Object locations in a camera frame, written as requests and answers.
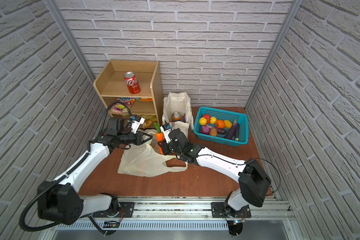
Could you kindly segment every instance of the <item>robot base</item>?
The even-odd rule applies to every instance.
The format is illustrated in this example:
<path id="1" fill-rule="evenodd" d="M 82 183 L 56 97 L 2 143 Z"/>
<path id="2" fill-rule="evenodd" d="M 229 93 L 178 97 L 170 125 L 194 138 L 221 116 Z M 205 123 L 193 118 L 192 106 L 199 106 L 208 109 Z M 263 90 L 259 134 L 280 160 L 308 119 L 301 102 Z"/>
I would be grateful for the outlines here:
<path id="1" fill-rule="evenodd" d="M 131 218 L 134 209 L 134 202 L 119 202 L 120 207 L 124 211 L 124 218 Z M 107 216 L 106 211 L 94 212 L 92 217 L 121 217 L 121 211 L 119 211 L 115 216 Z"/>
<path id="2" fill-rule="evenodd" d="M 211 209 L 212 209 L 212 217 L 213 218 L 224 218 L 224 217 L 230 217 L 231 215 L 226 212 L 226 208 L 224 206 L 223 202 L 212 202 L 211 203 Z M 240 211 L 237 211 L 234 216 L 234 218 L 250 218 L 251 217 L 251 211 L 250 206 L 246 205 L 243 208 L 240 209 Z"/>

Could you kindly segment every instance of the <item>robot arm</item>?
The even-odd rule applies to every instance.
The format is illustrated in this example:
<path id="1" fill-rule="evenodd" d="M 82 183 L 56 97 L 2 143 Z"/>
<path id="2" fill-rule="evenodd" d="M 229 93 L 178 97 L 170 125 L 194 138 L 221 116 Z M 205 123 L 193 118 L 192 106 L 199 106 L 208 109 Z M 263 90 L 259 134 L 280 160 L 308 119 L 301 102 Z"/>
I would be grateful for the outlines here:
<path id="1" fill-rule="evenodd" d="M 263 206 L 271 180 L 257 161 L 232 159 L 202 145 L 191 144 L 180 129 L 171 131 L 168 123 L 164 124 L 161 130 L 166 138 L 159 143 L 164 155 L 174 152 L 180 160 L 209 167 L 227 175 L 240 185 L 240 189 L 232 192 L 227 198 L 228 214 L 235 216 L 247 204 Z"/>
<path id="2" fill-rule="evenodd" d="M 122 128 L 120 126 L 123 124 L 120 120 L 110 119 L 106 135 L 101 133 L 89 142 L 87 151 L 53 182 L 44 181 L 40 184 L 38 195 L 26 206 L 20 216 L 20 227 L 25 231 L 39 231 L 60 223 L 70 225 L 77 219 L 98 211 L 103 211 L 110 217 L 115 216 L 119 211 L 117 196 L 112 194 L 79 196 L 77 193 L 90 173 L 115 147 L 131 143 L 140 145 L 152 139 L 152 136 L 136 132 L 134 129 L 138 128 L 144 119 L 132 119 L 133 129 L 129 133 L 120 133 Z M 165 155 L 174 152 L 185 162 L 209 167 L 239 183 L 240 189 L 230 193 L 226 200 L 225 210 L 228 215 L 235 217 L 248 204 L 257 207 L 263 205 L 271 181 L 257 161 L 245 162 L 232 159 L 199 144 L 191 144 L 179 129 L 171 131 L 168 123 L 162 126 L 162 130 L 166 139 L 159 145 Z M 43 227 L 26 225 L 26 213 L 36 201 L 39 218 L 55 223 Z"/>

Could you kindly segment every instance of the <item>white plastic bag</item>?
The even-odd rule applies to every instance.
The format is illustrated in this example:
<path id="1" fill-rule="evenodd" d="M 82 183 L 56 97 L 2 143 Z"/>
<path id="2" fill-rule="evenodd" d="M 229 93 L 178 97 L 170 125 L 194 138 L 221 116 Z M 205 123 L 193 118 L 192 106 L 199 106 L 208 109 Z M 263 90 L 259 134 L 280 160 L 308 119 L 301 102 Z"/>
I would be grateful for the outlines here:
<path id="1" fill-rule="evenodd" d="M 177 121 L 173 124 L 173 129 L 180 128 L 186 137 L 188 137 L 188 128 L 193 130 L 193 116 L 191 108 L 191 99 L 186 92 L 183 93 L 168 93 L 164 98 L 163 107 L 163 124 L 172 122 L 172 113 L 178 112 L 180 115 L 185 115 L 185 122 Z"/>
<path id="2" fill-rule="evenodd" d="M 153 136 L 152 140 L 149 140 L 139 146 L 131 144 L 131 148 L 129 150 L 125 150 L 123 156 L 121 157 L 117 173 L 140 177 L 154 177 L 166 172 L 185 171 L 188 168 L 188 164 L 186 164 L 185 167 L 167 167 L 165 161 L 168 161 L 175 156 L 164 156 L 156 153 L 150 143 L 151 141 L 154 143 L 157 142 L 157 131 L 150 129 L 147 133 Z"/>

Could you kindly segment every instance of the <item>coca-cola can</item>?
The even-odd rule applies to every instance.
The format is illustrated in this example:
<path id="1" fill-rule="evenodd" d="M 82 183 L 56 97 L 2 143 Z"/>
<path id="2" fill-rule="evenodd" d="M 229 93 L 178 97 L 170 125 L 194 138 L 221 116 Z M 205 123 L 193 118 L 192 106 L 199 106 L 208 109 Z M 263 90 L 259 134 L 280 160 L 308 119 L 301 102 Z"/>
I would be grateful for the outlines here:
<path id="1" fill-rule="evenodd" d="M 129 93 L 136 94 L 140 92 L 140 86 L 137 82 L 136 74 L 134 72 L 126 72 L 124 74 L 124 80 L 128 87 Z"/>

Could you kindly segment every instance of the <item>teal plastic basket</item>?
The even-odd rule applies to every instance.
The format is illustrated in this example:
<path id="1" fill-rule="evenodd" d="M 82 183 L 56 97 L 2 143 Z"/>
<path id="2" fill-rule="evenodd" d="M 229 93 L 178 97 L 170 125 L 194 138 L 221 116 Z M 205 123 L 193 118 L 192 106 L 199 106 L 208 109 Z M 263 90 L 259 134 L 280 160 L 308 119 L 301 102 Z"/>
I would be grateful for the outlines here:
<path id="1" fill-rule="evenodd" d="M 229 120 L 232 123 L 234 120 L 237 120 L 237 123 L 240 124 L 240 134 L 239 134 L 239 141 L 235 141 L 234 137 L 232 139 L 225 139 L 225 135 L 218 134 L 217 137 L 206 135 L 200 133 L 199 119 L 204 115 L 208 114 L 211 117 L 215 117 L 221 120 Z M 197 112 L 197 116 L 195 119 L 195 127 L 193 128 L 193 132 L 197 135 L 199 139 L 207 140 L 211 142 L 222 143 L 229 146 L 238 147 L 243 144 L 248 143 L 248 118 L 243 113 L 235 113 L 226 110 L 220 110 L 216 108 L 207 108 L 207 107 L 200 107 L 199 111 Z"/>

